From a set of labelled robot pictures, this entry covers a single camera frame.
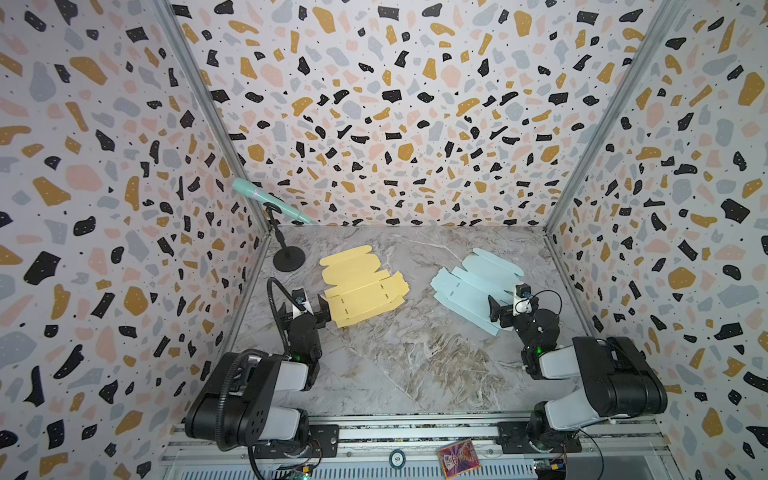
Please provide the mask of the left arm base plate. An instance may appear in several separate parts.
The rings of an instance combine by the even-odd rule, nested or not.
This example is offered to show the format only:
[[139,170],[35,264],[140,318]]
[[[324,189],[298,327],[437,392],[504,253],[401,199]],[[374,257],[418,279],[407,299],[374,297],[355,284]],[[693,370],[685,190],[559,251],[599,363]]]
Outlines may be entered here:
[[340,426],[338,424],[310,424],[300,427],[291,440],[272,440],[258,443],[254,448],[256,459],[269,460],[306,460],[309,456],[322,459],[334,458],[339,445]]

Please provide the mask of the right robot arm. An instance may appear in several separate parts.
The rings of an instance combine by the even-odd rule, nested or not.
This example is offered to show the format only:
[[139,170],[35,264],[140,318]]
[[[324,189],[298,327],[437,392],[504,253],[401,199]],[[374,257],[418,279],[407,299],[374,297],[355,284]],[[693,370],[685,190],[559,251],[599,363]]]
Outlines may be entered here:
[[521,360],[535,380],[576,379],[568,395],[536,404],[525,427],[535,451],[578,451],[578,432],[616,418],[663,413],[668,396],[658,376],[627,337],[575,336],[560,346],[559,314],[540,308],[534,295],[511,305],[488,298],[490,320],[512,329],[523,343]]

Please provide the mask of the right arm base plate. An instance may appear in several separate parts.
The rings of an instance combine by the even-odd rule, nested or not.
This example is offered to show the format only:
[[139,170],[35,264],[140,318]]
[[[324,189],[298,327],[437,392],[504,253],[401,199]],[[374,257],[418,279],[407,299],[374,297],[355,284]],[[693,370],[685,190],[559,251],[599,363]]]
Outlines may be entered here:
[[530,422],[508,421],[497,424],[495,442],[504,454],[580,453],[582,445],[575,431],[557,431]]

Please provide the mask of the yellow paper box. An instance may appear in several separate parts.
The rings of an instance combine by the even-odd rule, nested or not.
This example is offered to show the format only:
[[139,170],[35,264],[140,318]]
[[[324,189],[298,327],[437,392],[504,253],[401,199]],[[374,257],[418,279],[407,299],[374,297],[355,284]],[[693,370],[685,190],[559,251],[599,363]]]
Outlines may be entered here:
[[356,325],[397,309],[410,287],[401,272],[390,273],[370,245],[336,253],[319,261],[328,288],[324,299],[338,328]]

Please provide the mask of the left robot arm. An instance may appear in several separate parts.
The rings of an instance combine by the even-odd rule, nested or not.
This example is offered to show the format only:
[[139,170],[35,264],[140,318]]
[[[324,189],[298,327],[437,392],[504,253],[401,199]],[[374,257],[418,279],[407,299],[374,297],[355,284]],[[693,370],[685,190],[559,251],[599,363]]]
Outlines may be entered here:
[[302,310],[277,311],[286,354],[247,349],[222,356],[186,414],[187,437],[211,441],[221,451],[251,448],[261,458],[298,456],[310,445],[306,411],[277,406],[273,399],[281,392],[308,391],[317,379],[323,355],[319,331],[331,319],[328,302],[317,300],[317,309],[305,300]]

